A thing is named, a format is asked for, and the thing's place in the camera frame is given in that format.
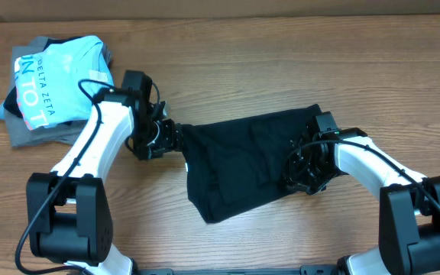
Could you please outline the black t-shirt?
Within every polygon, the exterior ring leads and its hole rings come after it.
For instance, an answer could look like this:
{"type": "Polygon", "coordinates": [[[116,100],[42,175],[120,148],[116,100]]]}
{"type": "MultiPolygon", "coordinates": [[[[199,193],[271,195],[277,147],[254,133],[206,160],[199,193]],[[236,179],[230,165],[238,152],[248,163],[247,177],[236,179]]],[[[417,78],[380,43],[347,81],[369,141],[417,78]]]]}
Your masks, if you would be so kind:
{"type": "Polygon", "coordinates": [[[182,125],[187,192],[214,224],[290,195],[282,169],[319,105],[209,125],[182,125]]]}

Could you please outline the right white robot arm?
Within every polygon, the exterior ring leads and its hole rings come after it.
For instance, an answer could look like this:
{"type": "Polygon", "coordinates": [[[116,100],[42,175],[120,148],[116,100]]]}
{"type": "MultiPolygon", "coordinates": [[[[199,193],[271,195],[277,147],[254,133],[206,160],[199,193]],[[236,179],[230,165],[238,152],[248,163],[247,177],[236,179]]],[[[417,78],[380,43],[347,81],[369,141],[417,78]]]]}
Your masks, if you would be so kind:
{"type": "Polygon", "coordinates": [[[427,177],[379,149],[358,128],[302,137],[283,164],[290,191],[313,195],[333,178],[354,177],[379,202],[378,245],[342,257],[333,274],[440,271],[440,176],[427,177]]]}

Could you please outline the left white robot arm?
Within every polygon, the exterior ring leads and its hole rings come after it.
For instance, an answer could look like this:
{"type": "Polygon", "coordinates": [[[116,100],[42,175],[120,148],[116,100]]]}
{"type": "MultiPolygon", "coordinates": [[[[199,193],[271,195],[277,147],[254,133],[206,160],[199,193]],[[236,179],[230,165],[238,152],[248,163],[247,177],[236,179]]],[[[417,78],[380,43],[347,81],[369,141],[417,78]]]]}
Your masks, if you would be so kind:
{"type": "Polygon", "coordinates": [[[149,92],[101,89],[92,112],[67,155],[49,173],[33,173],[26,186],[28,226],[19,241],[56,265],[47,272],[137,274],[134,259],[113,244],[105,194],[108,172],[121,147],[140,160],[178,150],[180,133],[165,101],[149,92]]]}

